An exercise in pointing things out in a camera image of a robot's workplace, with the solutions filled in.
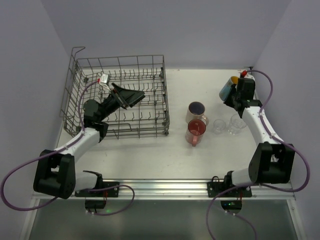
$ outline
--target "mug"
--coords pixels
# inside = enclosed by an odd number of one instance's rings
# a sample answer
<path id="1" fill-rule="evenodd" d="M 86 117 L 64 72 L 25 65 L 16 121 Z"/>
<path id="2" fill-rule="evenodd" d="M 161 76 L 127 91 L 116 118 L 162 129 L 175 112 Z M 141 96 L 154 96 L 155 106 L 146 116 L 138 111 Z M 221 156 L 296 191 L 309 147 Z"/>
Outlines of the mug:
<path id="1" fill-rule="evenodd" d="M 198 101 L 189 104 L 188 111 L 186 112 L 185 121 L 188 124 L 193 119 L 205 120 L 205 125 L 208 126 L 209 119 L 205 116 L 205 106 Z"/>
<path id="2" fill-rule="evenodd" d="M 201 142 L 202 137 L 206 131 L 206 125 L 202 120 L 193 119 L 188 123 L 188 128 L 185 133 L 185 140 L 195 147 Z"/>

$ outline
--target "dishwasher rack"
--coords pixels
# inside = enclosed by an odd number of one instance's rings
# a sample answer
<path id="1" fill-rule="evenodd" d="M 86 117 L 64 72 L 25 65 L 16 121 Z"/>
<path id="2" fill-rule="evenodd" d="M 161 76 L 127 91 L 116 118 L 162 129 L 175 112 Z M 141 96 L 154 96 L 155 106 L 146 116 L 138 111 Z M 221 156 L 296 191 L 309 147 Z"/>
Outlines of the dishwasher rack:
<path id="1" fill-rule="evenodd" d="M 145 98 L 133 108 L 119 108 L 103 122 L 108 123 L 106 137 L 158 137 L 169 134 L 170 116 L 163 55 L 76 58 L 85 47 L 74 47 L 67 70 L 60 116 L 63 129 L 71 136 L 81 130 L 78 104 L 85 87 L 97 81 L 102 73 L 110 75 L 110 84 L 141 90 Z M 109 95 L 103 87 L 93 85 L 83 96 L 82 105 L 89 99 L 101 103 Z"/>

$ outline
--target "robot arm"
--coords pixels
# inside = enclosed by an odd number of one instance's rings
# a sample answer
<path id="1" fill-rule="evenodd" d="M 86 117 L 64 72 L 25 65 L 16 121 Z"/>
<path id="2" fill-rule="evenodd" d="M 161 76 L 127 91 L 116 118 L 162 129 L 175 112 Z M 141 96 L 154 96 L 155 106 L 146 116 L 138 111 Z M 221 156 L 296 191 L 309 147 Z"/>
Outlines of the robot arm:
<path id="1" fill-rule="evenodd" d="M 237 84 L 229 85 L 227 94 L 226 86 L 220 92 L 220 96 L 224 97 L 223 103 L 238 112 L 240 118 L 249 127 L 257 148 L 249 166 L 245 169 L 229 171 L 222 183 L 215 184 L 216 192 L 220 193 L 239 185 L 287 183 L 290 180 L 295 152 L 273 140 L 266 132 L 260 120 L 261 115 L 267 128 L 281 140 L 266 118 L 265 111 L 261 112 L 262 103 L 254 99 L 255 81 L 240 77 Z"/>
<path id="2" fill-rule="evenodd" d="M 107 74 L 102 74 L 99 81 L 99 84 L 109 91 L 108 97 L 102 103 L 90 99 L 83 105 L 84 131 L 64 146 L 53 151 L 44 150 L 40 154 L 43 156 L 64 149 L 38 162 L 33 182 L 36 192 L 67 199 L 74 191 L 103 188 L 101 174 L 92 171 L 76 172 L 75 163 L 91 147 L 104 139 L 109 125 L 103 120 L 107 116 L 120 107 L 132 108 L 145 97 L 143 91 L 124 89 L 114 83 L 111 89 L 108 85 L 109 80 Z"/>

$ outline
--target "white mug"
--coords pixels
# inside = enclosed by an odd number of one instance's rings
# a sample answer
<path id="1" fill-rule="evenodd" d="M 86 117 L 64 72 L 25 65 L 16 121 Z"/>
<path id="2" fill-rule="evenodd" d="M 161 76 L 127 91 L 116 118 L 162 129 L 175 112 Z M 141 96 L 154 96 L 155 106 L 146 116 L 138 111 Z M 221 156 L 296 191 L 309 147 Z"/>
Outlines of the white mug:
<path id="1" fill-rule="evenodd" d="M 186 112 L 185 121 L 188 124 L 193 119 L 200 119 L 205 121 L 205 125 L 208 126 L 209 119 L 205 115 L 205 106 L 198 101 L 194 101 L 189 104 L 188 111 Z"/>

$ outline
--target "glass panel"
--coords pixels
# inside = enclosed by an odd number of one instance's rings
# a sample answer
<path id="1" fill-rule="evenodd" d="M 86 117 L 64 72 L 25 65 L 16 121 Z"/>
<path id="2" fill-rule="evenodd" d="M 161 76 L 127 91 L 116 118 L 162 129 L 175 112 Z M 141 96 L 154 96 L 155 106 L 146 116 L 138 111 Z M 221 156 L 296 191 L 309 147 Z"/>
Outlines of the glass panel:
<path id="1" fill-rule="evenodd" d="M 104 212 L 128 201 L 108 199 Z M 37 211 L 30 240 L 207 240 L 207 200 L 135 200 L 128 210 L 112 216 L 85 213 L 84 201 L 57 200 Z M 296 240 L 285 200 L 243 201 L 240 214 L 256 228 L 259 240 Z M 209 224 L 218 240 L 253 240 L 250 226 L 222 211 L 216 202 Z"/>

